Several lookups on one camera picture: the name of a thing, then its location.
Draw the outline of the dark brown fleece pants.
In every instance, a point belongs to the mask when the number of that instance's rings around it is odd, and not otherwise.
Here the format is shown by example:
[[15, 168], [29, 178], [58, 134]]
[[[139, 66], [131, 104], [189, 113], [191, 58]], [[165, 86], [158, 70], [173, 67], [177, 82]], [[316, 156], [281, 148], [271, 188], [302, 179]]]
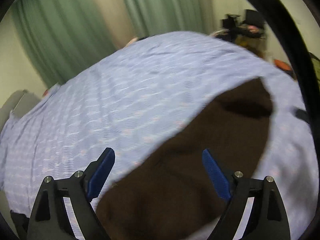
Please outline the dark brown fleece pants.
[[209, 149], [225, 168], [253, 175], [264, 152], [272, 101], [251, 79], [218, 95], [180, 132], [116, 182], [96, 214], [111, 239], [185, 239], [225, 209], [204, 169]]

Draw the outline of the grey padded headboard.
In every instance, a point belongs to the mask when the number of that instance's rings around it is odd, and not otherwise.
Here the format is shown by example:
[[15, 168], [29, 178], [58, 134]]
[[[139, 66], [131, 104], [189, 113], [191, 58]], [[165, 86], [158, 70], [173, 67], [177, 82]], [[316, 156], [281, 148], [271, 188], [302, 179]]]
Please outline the grey padded headboard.
[[12, 112], [19, 119], [31, 111], [41, 99], [27, 90], [17, 90], [9, 96], [1, 107], [1, 131]]

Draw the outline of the blue floral bed sheet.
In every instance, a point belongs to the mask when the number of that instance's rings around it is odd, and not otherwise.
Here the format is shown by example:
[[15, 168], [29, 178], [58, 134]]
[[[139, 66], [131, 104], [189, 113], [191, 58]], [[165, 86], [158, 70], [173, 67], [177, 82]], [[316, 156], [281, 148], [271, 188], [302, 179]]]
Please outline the blue floral bed sheet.
[[274, 102], [255, 177], [275, 179], [298, 239], [318, 194], [310, 128], [294, 115], [304, 107], [298, 84], [244, 48], [186, 31], [135, 42], [52, 87], [25, 116], [10, 115], [1, 132], [1, 190], [10, 210], [30, 215], [44, 177], [70, 177], [107, 147], [116, 153], [108, 181], [121, 178], [213, 97], [255, 77]]

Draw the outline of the orange metal stool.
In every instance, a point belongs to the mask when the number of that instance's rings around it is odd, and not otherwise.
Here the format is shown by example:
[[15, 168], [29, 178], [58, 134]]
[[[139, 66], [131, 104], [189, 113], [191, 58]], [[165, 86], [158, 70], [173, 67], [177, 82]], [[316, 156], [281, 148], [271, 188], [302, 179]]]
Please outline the orange metal stool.
[[286, 62], [280, 61], [278, 59], [274, 59], [274, 65], [276, 67], [278, 67], [279, 69], [283, 70], [283, 71], [292, 71], [292, 68], [289, 64], [287, 64]]

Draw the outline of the pile of green white clothes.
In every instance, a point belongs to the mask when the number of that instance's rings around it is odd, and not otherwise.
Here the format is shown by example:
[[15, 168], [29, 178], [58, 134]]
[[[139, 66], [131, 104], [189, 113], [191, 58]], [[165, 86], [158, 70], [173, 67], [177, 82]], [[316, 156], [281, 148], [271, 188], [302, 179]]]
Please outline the pile of green white clothes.
[[311, 61], [313, 64], [313, 68], [315, 70], [318, 85], [320, 86], [320, 59], [318, 57], [316, 57], [315, 55], [313, 55], [313, 53], [311, 53], [311, 52], [309, 54], [310, 54], [310, 58], [311, 58]]

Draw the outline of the pink plush toy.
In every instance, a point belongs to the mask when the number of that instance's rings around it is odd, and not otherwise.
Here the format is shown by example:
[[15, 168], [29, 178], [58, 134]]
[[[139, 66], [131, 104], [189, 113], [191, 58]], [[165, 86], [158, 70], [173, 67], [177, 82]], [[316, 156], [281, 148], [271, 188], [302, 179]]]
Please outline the pink plush toy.
[[246, 25], [245, 29], [247, 31], [249, 31], [250, 33], [258, 33], [260, 30], [258, 27], [254, 26], [254, 25]]

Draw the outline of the black bag on chair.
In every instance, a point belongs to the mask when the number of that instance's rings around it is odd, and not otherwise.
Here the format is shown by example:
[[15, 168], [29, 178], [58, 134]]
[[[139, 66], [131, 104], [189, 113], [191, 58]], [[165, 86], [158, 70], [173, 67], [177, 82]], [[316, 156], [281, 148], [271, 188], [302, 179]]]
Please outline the black bag on chair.
[[239, 19], [240, 15], [237, 14], [226, 14], [226, 17], [222, 19], [222, 28], [232, 34], [239, 34]]

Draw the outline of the black folding chair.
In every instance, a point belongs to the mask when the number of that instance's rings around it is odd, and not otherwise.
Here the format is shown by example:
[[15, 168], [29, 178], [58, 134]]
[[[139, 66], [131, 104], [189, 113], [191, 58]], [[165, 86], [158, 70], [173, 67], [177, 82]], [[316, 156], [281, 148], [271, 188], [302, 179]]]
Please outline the black folding chair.
[[[254, 25], [260, 30], [258, 33], [250, 33], [245, 29], [246, 25]], [[261, 13], [256, 10], [246, 9], [245, 19], [240, 24], [241, 33], [250, 38], [261, 38], [265, 33], [265, 20]]]

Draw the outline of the green curtain left panel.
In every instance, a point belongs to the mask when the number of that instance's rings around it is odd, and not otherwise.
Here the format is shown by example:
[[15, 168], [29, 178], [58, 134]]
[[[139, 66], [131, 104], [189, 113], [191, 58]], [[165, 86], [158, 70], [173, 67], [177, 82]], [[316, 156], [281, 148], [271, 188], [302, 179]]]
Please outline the green curtain left panel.
[[116, 51], [94, 0], [16, 0], [11, 9], [23, 48], [48, 88]]

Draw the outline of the green curtain panel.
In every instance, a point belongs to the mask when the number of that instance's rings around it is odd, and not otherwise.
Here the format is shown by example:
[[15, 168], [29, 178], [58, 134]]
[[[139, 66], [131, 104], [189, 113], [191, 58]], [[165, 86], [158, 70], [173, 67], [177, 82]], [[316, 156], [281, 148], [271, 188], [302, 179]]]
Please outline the green curtain panel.
[[94, 0], [16, 0], [11, 9], [23, 48], [48, 88], [116, 51]]
[[210, 34], [214, 29], [212, 0], [124, 0], [136, 36], [172, 31]]

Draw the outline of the beige sheer curtain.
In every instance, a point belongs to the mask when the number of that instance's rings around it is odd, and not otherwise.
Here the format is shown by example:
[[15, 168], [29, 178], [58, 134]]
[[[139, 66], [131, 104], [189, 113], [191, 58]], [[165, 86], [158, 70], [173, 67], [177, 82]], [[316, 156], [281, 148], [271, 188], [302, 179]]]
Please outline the beige sheer curtain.
[[95, 0], [116, 48], [127, 46], [135, 31], [124, 0]]

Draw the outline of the green curtain right panel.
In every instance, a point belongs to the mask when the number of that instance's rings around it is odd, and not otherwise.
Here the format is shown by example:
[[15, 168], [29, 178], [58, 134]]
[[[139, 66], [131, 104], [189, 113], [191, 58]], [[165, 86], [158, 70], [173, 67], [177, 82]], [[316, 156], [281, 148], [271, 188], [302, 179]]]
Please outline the green curtain right panel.
[[136, 36], [172, 31], [210, 34], [214, 29], [212, 0], [124, 0]]

